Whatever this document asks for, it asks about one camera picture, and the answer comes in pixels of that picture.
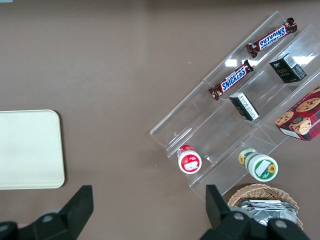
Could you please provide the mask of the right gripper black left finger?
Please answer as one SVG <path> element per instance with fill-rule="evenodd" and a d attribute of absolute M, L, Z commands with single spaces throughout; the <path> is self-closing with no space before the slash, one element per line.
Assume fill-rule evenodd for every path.
<path fill-rule="evenodd" d="M 83 185 L 58 212 L 42 215 L 19 228 L 16 222 L 0 223 L 2 240 L 76 240 L 94 210 L 93 188 Z"/>

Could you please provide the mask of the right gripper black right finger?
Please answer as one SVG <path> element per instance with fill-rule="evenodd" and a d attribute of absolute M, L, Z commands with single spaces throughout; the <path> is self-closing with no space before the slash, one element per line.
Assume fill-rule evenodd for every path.
<path fill-rule="evenodd" d="M 293 222 L 274 218 L 266 226 L 240 211 L 228 207 L 217 187 L 206 186 L 205 207 L 211 228 L 202 240 L 308 240 Z"/>

